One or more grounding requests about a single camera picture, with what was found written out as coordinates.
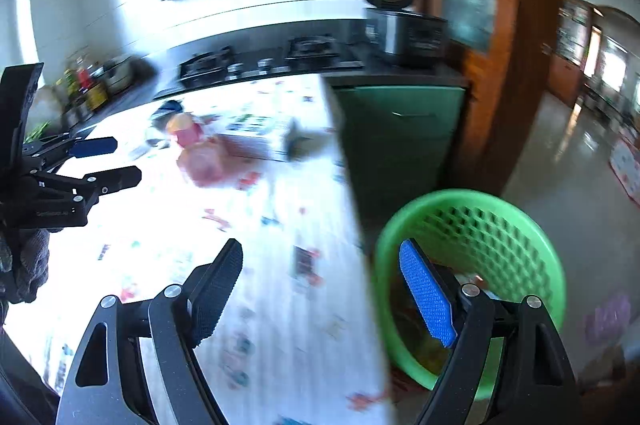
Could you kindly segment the grey gloved left hand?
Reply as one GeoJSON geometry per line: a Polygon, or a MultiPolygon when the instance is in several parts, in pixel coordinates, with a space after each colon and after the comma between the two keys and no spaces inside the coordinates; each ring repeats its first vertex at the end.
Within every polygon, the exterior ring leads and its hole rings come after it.
{"type": "Polygon", "coordinates": [[[50,232],[46,229],[1,231],[1,324],[9,304],[30,304],[49,278],[50,232]]]}

